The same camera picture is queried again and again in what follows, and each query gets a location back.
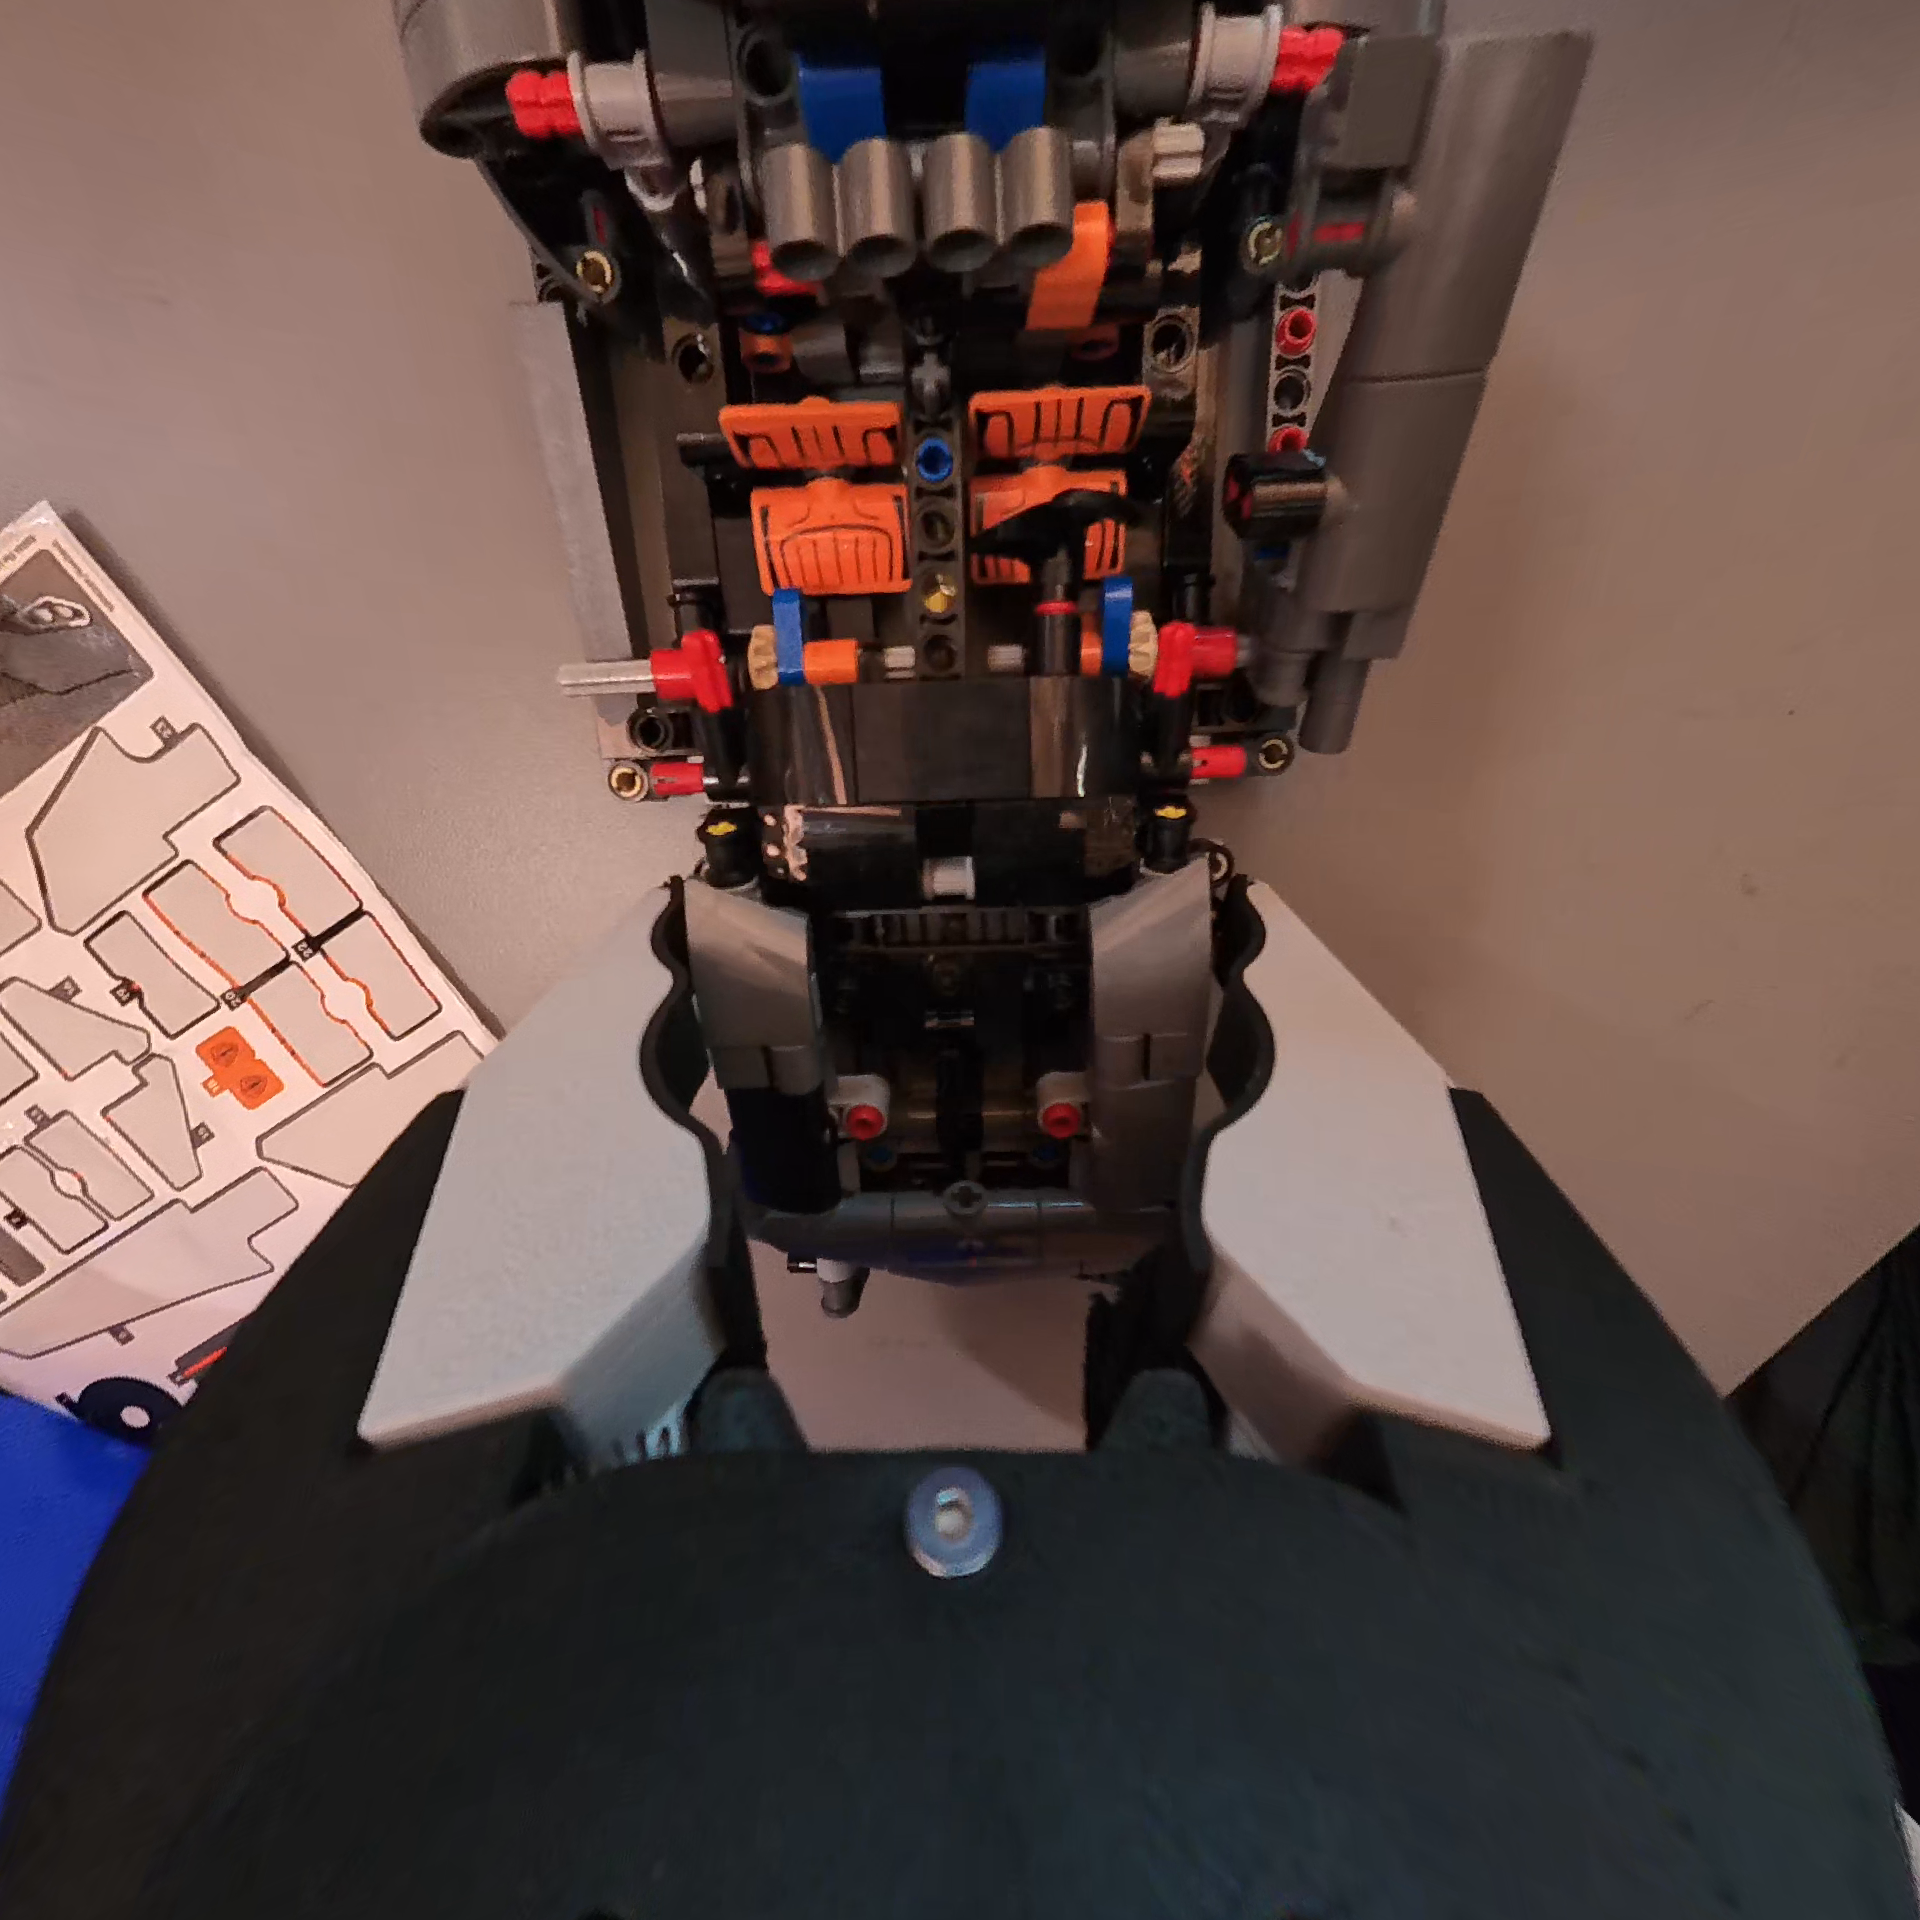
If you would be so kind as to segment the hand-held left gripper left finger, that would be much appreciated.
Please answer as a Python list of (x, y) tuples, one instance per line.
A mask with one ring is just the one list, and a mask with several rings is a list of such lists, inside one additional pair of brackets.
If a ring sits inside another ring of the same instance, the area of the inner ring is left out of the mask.
[(474, 1067), (367, 1445), (546, 1415), (569, 1453), (691, 1451), (710, 1374), (766, 1354), (706, 1079), (673, 881)]

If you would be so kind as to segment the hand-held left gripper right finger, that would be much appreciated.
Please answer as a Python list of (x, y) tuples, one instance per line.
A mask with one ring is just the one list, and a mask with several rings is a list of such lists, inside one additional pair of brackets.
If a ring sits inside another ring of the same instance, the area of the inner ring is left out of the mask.
[(1270, 886), (1251, 907), (1275, 1067), (1207, 1150), (1192, 1337), (1234, 1451), (1320, 1453), (1369, 1410), (1546, 1448), (1450, 1079)]

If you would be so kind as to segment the grey black lego car chassis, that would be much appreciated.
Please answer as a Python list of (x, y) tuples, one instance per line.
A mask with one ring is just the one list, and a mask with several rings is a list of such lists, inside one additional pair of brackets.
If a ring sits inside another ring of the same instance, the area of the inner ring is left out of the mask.
[(1128, 1274), (1232, 853), (1407, 636), (1594, 58), (1446, 3), (396, 3), (536, 267), (752, 1235)]

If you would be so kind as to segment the lego sticker sheet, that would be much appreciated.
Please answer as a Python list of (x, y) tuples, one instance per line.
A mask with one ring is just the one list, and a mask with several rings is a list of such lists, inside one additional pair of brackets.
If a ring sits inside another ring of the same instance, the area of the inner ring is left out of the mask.
[(150, 1448), (494, 1047), (77, 532), (3, 526), (3, 1392)]

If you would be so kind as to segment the person's green shirt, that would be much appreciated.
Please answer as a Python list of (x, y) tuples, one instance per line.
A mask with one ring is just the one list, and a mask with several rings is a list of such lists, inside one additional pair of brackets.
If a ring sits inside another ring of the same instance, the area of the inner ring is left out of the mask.
[(1916, 1717), (1916, 1235), (1735, 1395), (1895, 1721)]

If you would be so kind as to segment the blue instruction booklet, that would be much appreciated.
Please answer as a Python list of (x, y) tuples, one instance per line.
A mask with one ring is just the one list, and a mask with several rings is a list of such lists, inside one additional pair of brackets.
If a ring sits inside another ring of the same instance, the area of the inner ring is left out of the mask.
[(177, 1404), (112, 1378), (77, 1410), (3, 1397), (3, 1782), (77, 1587)]

